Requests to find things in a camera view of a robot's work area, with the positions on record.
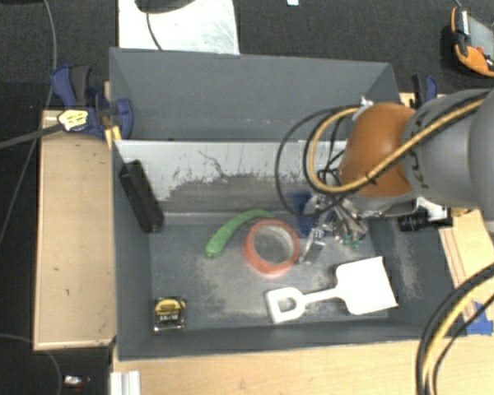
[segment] blue tape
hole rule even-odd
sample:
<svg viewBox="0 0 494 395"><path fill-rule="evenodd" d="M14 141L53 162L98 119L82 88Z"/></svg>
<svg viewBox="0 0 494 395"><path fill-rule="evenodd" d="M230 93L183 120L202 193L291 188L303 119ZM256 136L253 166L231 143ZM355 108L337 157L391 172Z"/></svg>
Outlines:
<svg viewBox="0 0 494 395"><path fill-rule="evenodd" d="M482 307L481 303L474 302L476 309ZM474 322L467 326L467 335L487 335L490 337L494 333L494 321L487 319L487 314L483 312Z"/></svg>

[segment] wooden board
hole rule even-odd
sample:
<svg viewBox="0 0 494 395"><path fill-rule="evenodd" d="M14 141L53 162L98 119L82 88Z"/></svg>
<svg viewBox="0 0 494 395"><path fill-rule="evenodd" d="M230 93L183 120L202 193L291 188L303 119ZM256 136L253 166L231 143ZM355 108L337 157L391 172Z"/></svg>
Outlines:
<svg viewBox="0 0 494 395"><path fill-rule="evenodd" d="M44 113L44 126L56 123ZM108 345L115 336L110 152L58 132L40 149L33 340L36 350Z"/></svg>

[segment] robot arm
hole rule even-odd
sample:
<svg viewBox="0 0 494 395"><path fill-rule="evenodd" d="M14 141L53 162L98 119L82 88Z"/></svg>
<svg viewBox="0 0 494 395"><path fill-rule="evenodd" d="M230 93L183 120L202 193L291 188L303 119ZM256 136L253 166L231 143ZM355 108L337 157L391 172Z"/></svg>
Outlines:
<svg viewBox="0 0 494 395"><path fill-rule="evenodd" d="M451 118L461 110L464 114ZM447 117L452 120L436 126ZM373 173L381 161L429 131L398 162ZM312 170L309 179L318 183ZM334 196L364 180L365 185L356 191L340 193L340 206L357 220L407 212L406 206L423 200L425 207L478 208L490 230L494 225L494 89L461 91L432 100L416 112L390 103L364 110L347 139L338 179L339 185L322 186L324 193Z"/></svg>

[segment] clamp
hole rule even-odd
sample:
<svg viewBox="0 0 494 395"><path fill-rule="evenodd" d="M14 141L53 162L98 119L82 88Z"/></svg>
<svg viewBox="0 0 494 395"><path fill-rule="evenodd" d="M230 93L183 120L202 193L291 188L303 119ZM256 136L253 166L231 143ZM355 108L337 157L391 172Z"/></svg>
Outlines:
<svg viewBox="0 0 494 395"><path fill-rule="evenodd" d="M110 125L118 125L123 139L128 139L132 133L133 111L130 101L116 100L114 106L101 91L90 87L91 69L89 66L59 67L51 74L53 92L62 100L66 109L80 108L87 111L87 126L81 128L85 133L98 139L105 138L105 130Z"/></svg>

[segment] black carpet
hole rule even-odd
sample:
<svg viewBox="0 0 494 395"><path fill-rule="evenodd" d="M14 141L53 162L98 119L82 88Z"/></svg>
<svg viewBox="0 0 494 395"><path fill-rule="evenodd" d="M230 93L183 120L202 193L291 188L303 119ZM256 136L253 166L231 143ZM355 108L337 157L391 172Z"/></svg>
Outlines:
<svg viewBox="0 0 494 395"><path fill-rule="evenodd" d="M49 0L58 64L88 64L92 82L108 78L117 44L117 0ZM494 0L464 0L490 21ZM234 0L241 53L392 63L401 91L426 73L450 93L491 87L493 80L457 69L447 44L452 0ZM52 44L42 0L0 0L0 140L34 130L49 89ZM52 105L58 105L53 99ZM29 145L0 151L0 230ZM35 272L36 159L12 213L0 251L0 332L31 335ZM22 342L0 340L0 393L54 393L51 362ZM90 378L87 393L106 390L107 350L57 353L63 374Z"/></svg>

